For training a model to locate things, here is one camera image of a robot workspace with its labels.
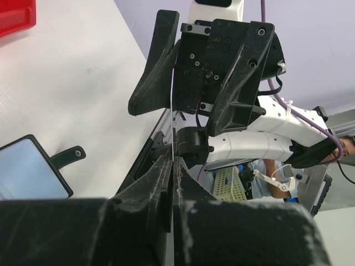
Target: hair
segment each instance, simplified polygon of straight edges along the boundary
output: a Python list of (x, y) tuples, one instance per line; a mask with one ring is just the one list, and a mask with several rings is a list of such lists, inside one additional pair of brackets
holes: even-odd
[(355, 136), (343, 136), (343, 137), (340, 137), (340, 139), (349, 140), (355, 146)]

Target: white clamp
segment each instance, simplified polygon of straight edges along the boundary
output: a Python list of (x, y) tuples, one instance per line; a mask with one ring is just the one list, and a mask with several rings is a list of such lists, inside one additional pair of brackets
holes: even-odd
[(263, 175), (258, 170), (254, 170), (254, 175), (258, 178), (263, 179), (265, 182), (267, 182), (275, 187), (278, 187), (281, 191), (284, 191), (284, 192), (292, 191), (296, 187), (296, 180), (294, 177), (290, 177), (288, 179), (287, 183), (280, 183), (280, 182), (276, 181), (276, 179), (274, 177), (271, 178), (266, 175)]

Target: red plastic tray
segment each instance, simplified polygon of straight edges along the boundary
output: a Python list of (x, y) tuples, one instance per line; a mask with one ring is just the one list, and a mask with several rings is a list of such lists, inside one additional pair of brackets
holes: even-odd
[(0, 38), (36, 24), (36, 0), (0, 0)]

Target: person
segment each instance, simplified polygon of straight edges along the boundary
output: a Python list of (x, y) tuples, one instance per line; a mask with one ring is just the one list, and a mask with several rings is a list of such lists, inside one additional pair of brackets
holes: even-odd
[[(355, 155), (355, 138), (354, 137), (341, 137), (339, 138), (340, 143), (343, 147), (343, 155), (342, 157)], [(329, 154), (323, 161), (329, 161), (336, 156), (338, 156), (339, 150), (336, 148), (333, 153)], [(248, 167), (250, 169), (259, 170), (260, 173), (263, 173), (266, 176), (271, 177), (274, 173), (273, 177), (281, 183), (285, 183), (288, 181), (288, 178), (285, 176), (282, 167), (282, 163), (275, 160), (270, 159), (259, 159), (256, 161), (252, 161), (248, 163)], [(251, 182), (250, 189), (247, 190), (247, 197), (249, 198), (261, 198), (261, 197), (273, 197), (273, 198), (296, 198), (297, 197), (297, 181), (296, 188), (293, 191), (284, 192), (281, 191), (278, 187), (275, 187), (264, 180), (255, 177)]]

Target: yellow plastic crate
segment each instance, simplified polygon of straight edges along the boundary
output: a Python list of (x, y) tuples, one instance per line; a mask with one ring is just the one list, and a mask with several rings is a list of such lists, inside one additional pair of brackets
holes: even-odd
[[(226, 185), (226, 179), (233, 176), (230, 184)], [(246, 201), (244, 187), (239, 179), (237, 167), (229, 167), (217, 171), (213, 195), (221, 201)]]

